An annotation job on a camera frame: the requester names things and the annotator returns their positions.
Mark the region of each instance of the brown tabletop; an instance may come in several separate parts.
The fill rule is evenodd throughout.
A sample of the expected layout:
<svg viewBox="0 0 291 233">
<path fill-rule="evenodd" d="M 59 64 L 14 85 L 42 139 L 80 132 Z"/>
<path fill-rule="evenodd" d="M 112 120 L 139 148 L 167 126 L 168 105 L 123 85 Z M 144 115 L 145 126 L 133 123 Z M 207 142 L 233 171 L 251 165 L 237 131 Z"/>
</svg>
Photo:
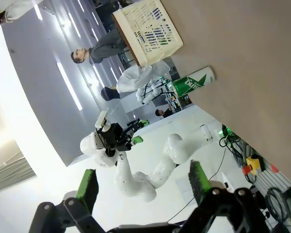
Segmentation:
<svg viewBox="0 0 291 233">
<path fill-rule="evenodd" d="M 161 0 L 184 46 L 180 76 L 210 65 L 193 103 L 291 180 L 291 0 Z"/>
</svg>

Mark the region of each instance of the red object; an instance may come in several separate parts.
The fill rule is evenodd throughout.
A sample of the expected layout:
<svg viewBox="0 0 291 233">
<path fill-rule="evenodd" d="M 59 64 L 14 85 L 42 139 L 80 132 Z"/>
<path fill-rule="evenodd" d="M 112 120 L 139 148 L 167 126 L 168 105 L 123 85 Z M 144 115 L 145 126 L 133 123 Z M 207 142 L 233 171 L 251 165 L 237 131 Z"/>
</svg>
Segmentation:
<svg viewBox="0 0 291 233">
<path fill-rule="evenodd" d="M 274 173 L 279 172 L 279 170 L 278 170 L 274 165 L 271 164 L 271 167 L 272 167 L 272 171 L 273 171 Z"/>
<path fill-rule="evenodd" d="M 250 165 L 247 165 L 247 166 L 242 168 L 242 172 L 244 175 L 247 175 L 251 170 L 252 170 L 252 168 Z"/>
</svg>

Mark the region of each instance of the person in white shirt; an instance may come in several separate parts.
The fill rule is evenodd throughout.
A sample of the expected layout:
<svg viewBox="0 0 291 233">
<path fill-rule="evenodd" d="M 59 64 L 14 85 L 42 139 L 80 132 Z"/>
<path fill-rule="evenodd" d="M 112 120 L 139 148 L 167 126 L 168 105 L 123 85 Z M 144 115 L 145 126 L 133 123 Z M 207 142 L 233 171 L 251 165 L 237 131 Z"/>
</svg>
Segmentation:
<svg viewBox="0 0 291 233">
<path fill-rule="evenodd" d="M 43 0 L 0 0 L 0 24 L 13 22 Z"/>
<path fill-rule="evenodd" d="M 137 65 L 131 66 L 123 72 L 116 86 L 104 87 L 101 91 L 101 96 L 106 101 L 119 99 L 120 93 L 142 88 L 151 80 L 158 80 L 169 71 L 170 67 L 164 61 L 159 61 L 142 69 Z"/>
</svg>

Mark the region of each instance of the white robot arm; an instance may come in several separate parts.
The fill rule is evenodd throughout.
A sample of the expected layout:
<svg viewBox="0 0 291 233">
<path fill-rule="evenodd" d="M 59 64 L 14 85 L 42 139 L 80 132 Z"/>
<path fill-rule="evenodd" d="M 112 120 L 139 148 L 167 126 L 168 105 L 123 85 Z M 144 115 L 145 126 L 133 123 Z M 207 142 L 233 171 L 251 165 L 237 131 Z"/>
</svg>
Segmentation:
<svg viewBox="0 0 291 233">
<path fill-rule="evenodd" d="M 101 112 L 95 124 L 97 131 L 81 141 L 81 151 L 94 156 L 97 164 L 102 167 L 116 166 L 115 183 L 121 193 L 127 197 L 140 195 L 145 201 L 155 199 L 155 189 L 165 184 L 177 165 L 185 163 L 202 146 L 219 140 L 218 132 L 222 126 L 215 120 L 211 124 L 200 126 L 188 138 L 182 139 L 178 134 L 170 135 L 165 143 L 163 156 L 152 174 L 137 172 L 133 175 L 125 151 L 134 145 L 132 135 L 142 125 L 130 126 L 128 130 L 122 130 L 119 136 L 116 132 L 118 124 L 110 124 L 106 115 L 106 111 Z"/>
</svg>

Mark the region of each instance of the man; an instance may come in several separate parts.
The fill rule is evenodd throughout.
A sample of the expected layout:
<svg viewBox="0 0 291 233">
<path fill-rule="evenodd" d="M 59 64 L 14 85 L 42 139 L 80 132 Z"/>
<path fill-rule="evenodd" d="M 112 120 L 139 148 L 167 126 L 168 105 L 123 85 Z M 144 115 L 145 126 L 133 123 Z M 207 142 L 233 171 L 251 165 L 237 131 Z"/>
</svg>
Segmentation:
<svg viewBox="0 0 291 233">
<path fill-rule="evenodd" d="M 0 0 L 0 25 L 22 17 L 43 0 Z"/>
<path fill-rule="evenodd" d="M 155 111 L 155 115 L 162 116 L 163 118 L 169 117 L 173 114 L 173 112 L 171 111 L 171 106 L 169 104 L 168 109 L 164 112 L 163 110 L 156 110 Z"/>
<path fill-rule="evenodd" d="M 78 49 L 71 53 L 71 59 L 74 63 L 80 64 L 86 59 L 89 63 L 101 63 L 104 58 L 118 55 L 126 47 L 126 43 L 117 29 L 109 31 L 102 36 L 94 47 L 87 49 Z"/>
<path fill-rule="evenodd" d="M 142 88 L 151 80 L 158 80 L 169 71 L 170 67 L 164 61 L 159 61 L 142 69 L 137 65 L 131 66 L 123 72 L 116 86 L 104 87 L 101 91 L 101 96 L 106 101 L 119 99 L 119 93 Z"/>
</svg>

